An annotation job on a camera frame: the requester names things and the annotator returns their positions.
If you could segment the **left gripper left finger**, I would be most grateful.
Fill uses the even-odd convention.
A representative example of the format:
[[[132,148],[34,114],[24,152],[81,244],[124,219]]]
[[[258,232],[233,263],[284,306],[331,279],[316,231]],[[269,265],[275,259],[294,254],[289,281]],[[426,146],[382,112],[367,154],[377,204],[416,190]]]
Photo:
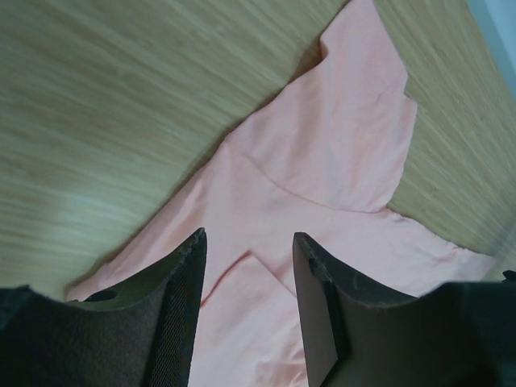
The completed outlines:
[[[187,385],[206,251],[198,229],[82,302],[58,302],[26,285],[2,289],[2,385]]]

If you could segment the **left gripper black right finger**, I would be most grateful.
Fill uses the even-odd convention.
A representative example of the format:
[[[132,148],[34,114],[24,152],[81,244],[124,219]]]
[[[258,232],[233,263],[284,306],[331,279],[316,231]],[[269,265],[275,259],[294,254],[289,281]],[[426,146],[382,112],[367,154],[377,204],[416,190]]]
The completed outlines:
[[[514,272],[415,298],[300,232],[293,271],[309,385],[514,385]]]

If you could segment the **pink t shirt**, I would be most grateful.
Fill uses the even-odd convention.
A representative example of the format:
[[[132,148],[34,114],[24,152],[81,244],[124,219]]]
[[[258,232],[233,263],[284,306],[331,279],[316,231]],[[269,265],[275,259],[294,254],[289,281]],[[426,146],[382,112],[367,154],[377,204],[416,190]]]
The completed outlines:
[[[68,292],[84,300],[203,228],[192,386],[306,385],[293,278],[297,232],[413,296],[445,281],[478,281],[493,267],[493,258],[387,207],[417,106],[405,96],[406,69],[374,4],[349,2],[320,45],[316,67],[229,134],[112,261]]]

